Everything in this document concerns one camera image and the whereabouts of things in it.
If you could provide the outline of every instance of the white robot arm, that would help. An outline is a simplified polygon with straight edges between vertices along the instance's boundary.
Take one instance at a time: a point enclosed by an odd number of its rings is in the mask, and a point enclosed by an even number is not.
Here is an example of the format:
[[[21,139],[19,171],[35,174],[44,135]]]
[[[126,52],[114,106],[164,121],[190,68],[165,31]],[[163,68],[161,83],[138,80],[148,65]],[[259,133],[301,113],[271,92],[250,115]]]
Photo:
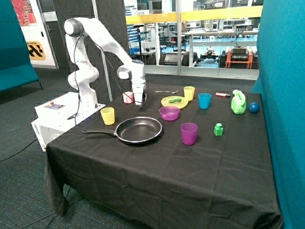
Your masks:
[[[79,70],[69,75],[68,81],[72,87],[79,88],[81,102],[85,104],[84,107],[94,108],[97,105],[96,93],[90,88],[89,83],[99,76],[98,70],[88,60],[83,43],[84,36],[90,37],[103,52],[112,52],[123,62],[117,71],[118,77],[132,81],[135,104],[142,107],[146,83],[143,62],[133,60],[98,19],[68,19],[65,21],[64,29],[71,61],[79,67]]]

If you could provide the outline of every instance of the teal panel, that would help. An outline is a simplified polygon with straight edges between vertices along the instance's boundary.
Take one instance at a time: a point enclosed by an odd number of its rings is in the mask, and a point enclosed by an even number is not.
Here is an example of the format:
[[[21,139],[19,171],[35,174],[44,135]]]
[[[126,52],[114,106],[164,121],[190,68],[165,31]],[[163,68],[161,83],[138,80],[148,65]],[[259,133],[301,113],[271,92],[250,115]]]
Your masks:
[[[4,69],[0,71],[0,92],[38,80],[31,64]]]
[[[0,70],[29,62],[29,51],[19,23],[0,23],[0,31]]]
[[[17,15],[11,0],[0,0],[0,23],[1,22],[18,22]]]
[[[258,35],[261,92],[286,229],[305,226],[305,1],[265,0]]]

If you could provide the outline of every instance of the door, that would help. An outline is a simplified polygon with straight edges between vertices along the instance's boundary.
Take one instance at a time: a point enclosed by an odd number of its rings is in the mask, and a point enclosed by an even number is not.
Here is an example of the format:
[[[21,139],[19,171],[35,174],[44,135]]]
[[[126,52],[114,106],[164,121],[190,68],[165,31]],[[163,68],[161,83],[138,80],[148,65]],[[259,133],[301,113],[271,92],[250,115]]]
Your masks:
[[[36,0],[11,0],[33,67],[58,68],[40,6]]]

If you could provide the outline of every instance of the gray carpet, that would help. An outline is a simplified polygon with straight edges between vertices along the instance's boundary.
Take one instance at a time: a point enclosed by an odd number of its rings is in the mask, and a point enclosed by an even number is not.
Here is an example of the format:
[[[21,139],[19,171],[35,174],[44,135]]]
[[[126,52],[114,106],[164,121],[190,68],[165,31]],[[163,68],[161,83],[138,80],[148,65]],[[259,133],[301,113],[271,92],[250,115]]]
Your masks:
[[[69,91],[67,70],[36,69],[44,90],[38,83],[0,94],[0,160],[21,151],[36,136],[31,122],[37,118],[34,107]],[[251,91],[254,81],[206,79],[202,77],[148,75],[149,83],[215,88],[219,91],[240,89]],[[38,141],[20,154],[0,162],[0,228],[46,228],[54,214],[43,193],[44,156]],[[150,227],[128,220],[104,206],[80,199],[71,189],[70,203],[75,202],[65,217],[57,216],[48,228],[148,229]]]

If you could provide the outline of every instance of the yellow cup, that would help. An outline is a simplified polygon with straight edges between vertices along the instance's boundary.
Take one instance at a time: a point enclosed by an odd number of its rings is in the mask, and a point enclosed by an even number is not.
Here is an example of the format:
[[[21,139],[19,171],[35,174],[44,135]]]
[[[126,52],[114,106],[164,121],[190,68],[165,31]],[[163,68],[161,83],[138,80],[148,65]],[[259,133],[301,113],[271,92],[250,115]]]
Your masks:
[[[191,101],[194,99],[195,88],[194,87],[184,87],[184,97]]]
[[[103,118],[103,121],[106,125],[112,125],[114,124],[114,108],[113,107],[106,107],[101,109],[101,115]]]

